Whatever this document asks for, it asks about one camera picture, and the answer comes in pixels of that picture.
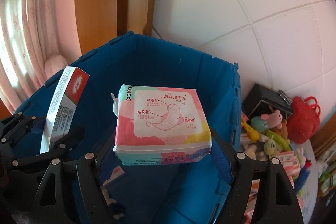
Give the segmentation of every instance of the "black clamp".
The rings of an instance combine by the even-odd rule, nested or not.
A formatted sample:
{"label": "black clamp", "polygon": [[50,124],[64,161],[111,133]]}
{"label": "black clamp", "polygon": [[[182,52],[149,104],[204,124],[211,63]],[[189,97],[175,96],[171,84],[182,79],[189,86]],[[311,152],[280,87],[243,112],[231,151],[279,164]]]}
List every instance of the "black clamp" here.
{"label": "black clamp", "polygon": [[242,223],[251,190],[252,180],[260,180],[251,224],[303,224],[301,209],[289,178],[277,158],[269,161],[252,160],[242,152],[236,152],[229,143],[223,142],[217,132],[211,129],[213,148],[222,151],[221,163],[227,170],[221,176],[231,185],[231,191],[220,211],[215,224]]}
{"label": "black clamp", "polygon": [[113,224],[114,220],[95,179],[96,155],[87,153],[79,160],[53,159],[47,168],[31,207],[29,224],[75,224],[78,216],[69,180],[78,179],[84,206],[91,224]]}
{"label": "black clamp", "polygon": [[43,130],[45,117],[25,117],[21,112],[0,120],[0,189],[4,198],[18,211],[28,213],[39,183],[51,161],[70,161],[68,152],[84,137],[84,129],[76,128],[58,140],[46,153],[18,159],[14,146],[36,127]]}

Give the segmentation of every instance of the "kotex package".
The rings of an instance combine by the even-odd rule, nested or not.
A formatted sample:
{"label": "kotex package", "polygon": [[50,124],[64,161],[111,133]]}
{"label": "kotex package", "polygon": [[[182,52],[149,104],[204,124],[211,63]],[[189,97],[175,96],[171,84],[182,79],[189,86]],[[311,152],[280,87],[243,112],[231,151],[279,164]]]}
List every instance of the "kotex package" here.
{"label": "kotex package", "polygon": [[211,133],[196,90],[122,85],[114,152],[124,165],[196,162],[211,150]]}

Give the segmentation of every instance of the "blue plastic bin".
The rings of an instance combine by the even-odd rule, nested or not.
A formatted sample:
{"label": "blue plastic bin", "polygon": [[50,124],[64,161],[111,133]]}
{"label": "blue plastic bin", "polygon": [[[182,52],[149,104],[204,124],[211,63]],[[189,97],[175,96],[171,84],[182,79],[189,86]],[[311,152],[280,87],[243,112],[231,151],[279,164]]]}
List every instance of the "blue plastic bin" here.
{"label": "blue plastic bin", "polygon": [[[72,159],[79,159],[87,152],[94,152],[98,145],[111,136],[117,118],[112,112],[113,101],[110,94],[118,94],[122,84],[196,89],[209,126],[214,128],[223,140],[231,142],[233,147],[238,149],[241,90],[237,64],[232,65],[178,44],[129,32],[88,52],[72,66],[79,67],[90,75],[71,125],[72,128],[85,128],[84,140],[70,153]],[[62,71],[50,78],[17,109],[17,112],[37,117],[46,115],[61,74]],[[15,147],[17,157],[38,154],[41,134],[31,133],[25,136]],[[108,166],[118,165],[117,160],[110,159]],[[148,206],[154,203],[156,206],[150,207],[156,210],[151,215],[146,213],[148,206],[139,204],[144,201],[138,199],[136,193],[129,197],[134,203],[129,206],[136,206],[136,202],[139,204],[139,223],[150,220],[157,224],[208,224],[216,219],[230,189],[226,182],[219,178],[210,156],[197,163],[179,166],[122,168],[126,168],[130,178],[132,172],[138,175],[141,173],[144,178],[139,179],[151,184],[147,185],[148,187],[157,185],[157,192],[162,190],[161,185],[166,187],[159,193],[159,202],[155,200],[157,196],[146,197],[150,203]],[[73,183],[73,191],[81,222],[87,223],[78,183]],[[130,218],[127,220],[127,204],[124,205],[126,217],[120,220],[120,223],[130,223]]]}

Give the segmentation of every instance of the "small carton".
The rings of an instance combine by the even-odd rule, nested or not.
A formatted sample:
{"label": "small carton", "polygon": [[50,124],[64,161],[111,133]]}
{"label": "small carton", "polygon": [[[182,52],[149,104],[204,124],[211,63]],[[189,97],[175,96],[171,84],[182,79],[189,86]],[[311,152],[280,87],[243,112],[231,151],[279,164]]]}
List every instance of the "small carton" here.
{"label": "small carton", "polygon": [[300,174],[300,170],[301,170],[301,168],[300,168],[300,163],[299,163],[297,157],[294,156],[294,160],[293,160],[293,171],[292,171],[292,173],[290,173],[290,175],[291,175],[292,177],[296,177],[296,176],[298,176],[298,175]]}
{"label": "small carton", "polygon": [[293,161],[294,161],[294,151],[286,151],[276,155],[276,157],[281,162],[283,168],[287,175],[291,175],[293,173]]}
{"label": "small carton", "polygon": [[76,67],[65,67],[52,97],[43,130],[40,153],[48,152],[68,134],[72,118],[89,75]]}

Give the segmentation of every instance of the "white cardboard box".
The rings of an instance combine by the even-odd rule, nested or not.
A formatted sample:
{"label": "white cardboard box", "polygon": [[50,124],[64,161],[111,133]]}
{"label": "white cardboard box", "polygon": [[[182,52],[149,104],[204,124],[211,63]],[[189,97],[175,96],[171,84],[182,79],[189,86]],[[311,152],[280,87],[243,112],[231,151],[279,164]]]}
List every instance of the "white cardboard box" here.
{"label": "white cardboard box", "polygon": [[89,75],[77,67],[65,67],[52,97],[43,130],[40,153],[48,152],[68,134],[78,101]]}

